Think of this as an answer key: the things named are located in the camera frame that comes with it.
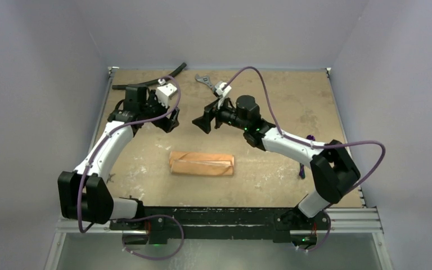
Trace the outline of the orange cloth napkin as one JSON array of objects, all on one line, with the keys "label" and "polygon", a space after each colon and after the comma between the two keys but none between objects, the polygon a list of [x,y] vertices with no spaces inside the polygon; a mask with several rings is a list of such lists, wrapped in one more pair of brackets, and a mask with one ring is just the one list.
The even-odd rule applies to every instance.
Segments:
[{"label": "orange cloth napkin", "polygon": [[235,156],[172,151],[169,155],[169,166],[173,174],[211,177],[232,176],[235,170]]}]

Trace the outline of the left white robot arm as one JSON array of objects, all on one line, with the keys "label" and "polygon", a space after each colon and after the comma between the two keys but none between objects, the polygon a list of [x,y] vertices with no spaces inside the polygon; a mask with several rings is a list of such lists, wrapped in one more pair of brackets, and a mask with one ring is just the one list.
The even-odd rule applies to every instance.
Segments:
[{"label": "left white robot arm", "polygon": [[57,179],[63,217],[97,224],[123,219],[131,230],[143,227],[145,215],[138,210],[142,202],[113,197],[106,182],[121,152],[145,123],[166,133],[178,126],[179,108],[170,106],[174,96],[181,94],[170,83],[156,89],[137,85],[125,90],[125,98],[110,113],[103,134],[87,157]]}]

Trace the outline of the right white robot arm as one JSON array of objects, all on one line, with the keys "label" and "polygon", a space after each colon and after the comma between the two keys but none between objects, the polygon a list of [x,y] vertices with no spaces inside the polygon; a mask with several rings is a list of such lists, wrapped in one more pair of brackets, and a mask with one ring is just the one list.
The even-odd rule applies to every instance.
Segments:
[{"label": "right white robot arm", "polygon": [[314,191],[298,203],[293,214],[295,225],[301,229],[312,225],[316,215],[326,207],[337,204],[361,177],[341,142],[289,138],[275,124],[262,118],[253,96],[242,95],[235,104],[230,98],[216,100],[206,105],[203,115],[192,123],[205,133],[222,124],[238,128],[251,147],[281,154],[308,167],[312,171]]}]

